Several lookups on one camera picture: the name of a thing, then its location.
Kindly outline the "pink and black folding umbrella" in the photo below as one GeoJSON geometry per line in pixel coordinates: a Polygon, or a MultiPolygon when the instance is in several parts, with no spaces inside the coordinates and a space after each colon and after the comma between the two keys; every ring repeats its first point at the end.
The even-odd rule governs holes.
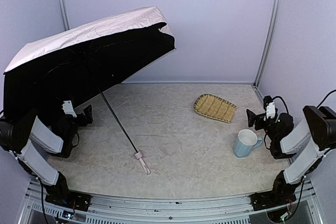
{"type": "Polygon", "coordinates": [[[161,11],[144,7],[26,44],[4,71],[3,114],[19,120],[35,109],[51,126],[175,48],[161,11]]]}

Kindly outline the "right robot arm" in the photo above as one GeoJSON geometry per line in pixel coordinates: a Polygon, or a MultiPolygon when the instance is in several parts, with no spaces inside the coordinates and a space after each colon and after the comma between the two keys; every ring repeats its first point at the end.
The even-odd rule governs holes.
{"type": "Polygon", "coordinates": [[[248,126],[265,131],[274,159],[295,160],[276,176],[272,190],[251,195],[254,210],[296,201],[296,188],[335,148],[335,111],[328,106],[306,105],[304,118],[297,125],[289,112],[278,113],[269,95],[264,97],[264,110],[262,114],[247,110],[248,126]]]}

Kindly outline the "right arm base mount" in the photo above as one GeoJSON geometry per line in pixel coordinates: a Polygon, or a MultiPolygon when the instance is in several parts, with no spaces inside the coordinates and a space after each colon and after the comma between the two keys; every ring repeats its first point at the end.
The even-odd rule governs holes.
{"type": "Polygon", "coordinates": [[[272,191],[254,193],[250,196],[254,211],[273,208],[288,204],[290,201],[296,201],[295,194],[275,195],[272,191]]]}

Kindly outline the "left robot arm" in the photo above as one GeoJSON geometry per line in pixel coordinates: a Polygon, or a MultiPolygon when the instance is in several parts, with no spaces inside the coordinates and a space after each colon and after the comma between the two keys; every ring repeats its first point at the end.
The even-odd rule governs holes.
{"type": "Polygon", "coordinates": [[[11,153],[19,165],[40,180],[47,192],[46,200],[58,205],[69,205],[76,199],[67,185],[65,176],[52,167],[41,154],[44,150],[51,156],[69,158],[78,146],[79,127],[93,122],[92,106],[83,113],[64,114],[51,126],[46,126],[35,109],[19,120],[10,120],[1,114],[1,148],[11,153]]]}

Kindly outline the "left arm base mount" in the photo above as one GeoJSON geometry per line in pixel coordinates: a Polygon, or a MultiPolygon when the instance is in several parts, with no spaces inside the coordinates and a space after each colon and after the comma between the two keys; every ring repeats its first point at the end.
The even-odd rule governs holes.
{"type": "Polygon", "coordinates": [[[70,194],[68,196],[64,196],[62,198],[60,195],[49,194],[46,196],[45,201],[57,206],[87,212],[91,202],[91,195],[76,191],[70,191],[70,194]]]}

